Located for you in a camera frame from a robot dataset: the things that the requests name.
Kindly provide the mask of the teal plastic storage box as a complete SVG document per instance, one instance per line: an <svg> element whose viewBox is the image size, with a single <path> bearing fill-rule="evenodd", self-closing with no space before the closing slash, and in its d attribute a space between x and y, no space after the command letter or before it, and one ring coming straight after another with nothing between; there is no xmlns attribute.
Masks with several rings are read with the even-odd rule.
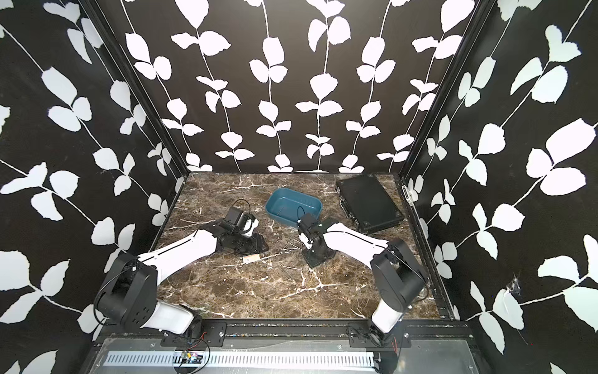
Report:
<svg viewBox="0 0 598 374"><path fill-rule="evenodd" d="M318 198L288 188L274 191L265 205L266 213L271 219L295 228L297 221L307 213L319 218L322 208L322 202Z"/></svg>

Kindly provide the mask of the playing card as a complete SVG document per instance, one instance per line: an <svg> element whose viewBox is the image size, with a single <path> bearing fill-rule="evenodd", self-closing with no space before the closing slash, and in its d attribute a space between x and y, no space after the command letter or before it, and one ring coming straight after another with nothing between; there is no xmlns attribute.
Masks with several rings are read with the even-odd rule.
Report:
<svg viewBox="0 0 598 374"><path fill-rule="evenodd" d="M259 261L260 259L261 256L259 254L253 254L242 258L243 263L253 263Z"/></svg>

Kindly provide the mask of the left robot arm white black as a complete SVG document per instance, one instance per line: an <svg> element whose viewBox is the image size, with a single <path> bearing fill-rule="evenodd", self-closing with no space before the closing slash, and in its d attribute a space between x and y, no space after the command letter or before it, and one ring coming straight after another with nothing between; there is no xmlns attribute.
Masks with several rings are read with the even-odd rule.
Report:
<svg viewBox="0 0 598 374"><path fill-rule="evenodd" d="M201 316L161 301L157 288L171 275L220 249L231 249L242 257L269 250L260 233L250 233L247 236L219 225L206 225L152 252L118 256L93 301L95 316L102 314L128 332L150 328L178 335L192 333L201 324Z"/></svg>

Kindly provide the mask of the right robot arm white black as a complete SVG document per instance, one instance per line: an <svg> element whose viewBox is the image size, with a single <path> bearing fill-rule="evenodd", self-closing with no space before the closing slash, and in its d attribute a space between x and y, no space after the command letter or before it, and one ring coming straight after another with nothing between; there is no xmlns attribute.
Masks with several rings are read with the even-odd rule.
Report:
<svg viewBox="0 0 598 374"><path fill-rule="evenodd" d="M380 302L372 314L370 335L379 339L392 332L427 287L428 275L402 239L387 241L357 232L327 218L307 213L297 221L302 256L310 268L331 260L338 252L372 271Z"/></svg>

